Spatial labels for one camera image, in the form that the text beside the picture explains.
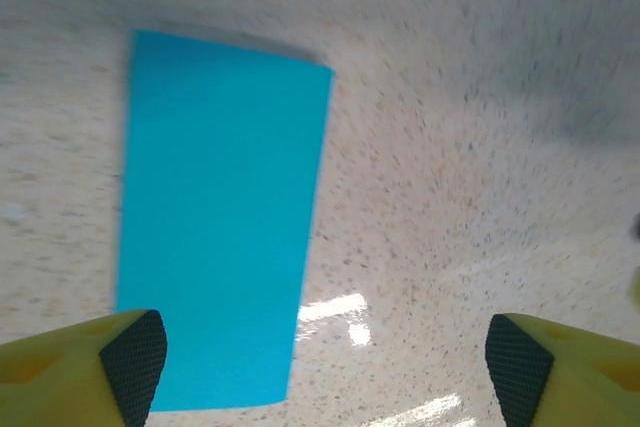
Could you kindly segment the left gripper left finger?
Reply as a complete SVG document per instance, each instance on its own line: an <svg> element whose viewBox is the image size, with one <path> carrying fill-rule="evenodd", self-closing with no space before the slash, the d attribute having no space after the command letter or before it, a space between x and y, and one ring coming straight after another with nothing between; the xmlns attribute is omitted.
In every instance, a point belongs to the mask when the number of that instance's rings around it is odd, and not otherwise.
<svg viewBox="0 0 640 427"><path fill-rule="evenodd" d="M4 426L142 426L167 356L156 310L132 310L4 343Z"/></svg>

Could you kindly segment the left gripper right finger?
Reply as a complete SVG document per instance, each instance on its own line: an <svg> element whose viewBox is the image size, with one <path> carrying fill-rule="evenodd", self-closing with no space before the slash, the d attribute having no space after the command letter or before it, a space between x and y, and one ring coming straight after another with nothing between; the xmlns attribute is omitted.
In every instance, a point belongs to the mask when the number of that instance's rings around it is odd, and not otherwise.
<svg viewBox="0 0 640 427"><path fill-rule="evenodd" d="M508 426L637 426L639 346L523 314L496 314L485 361Z"/></svg>

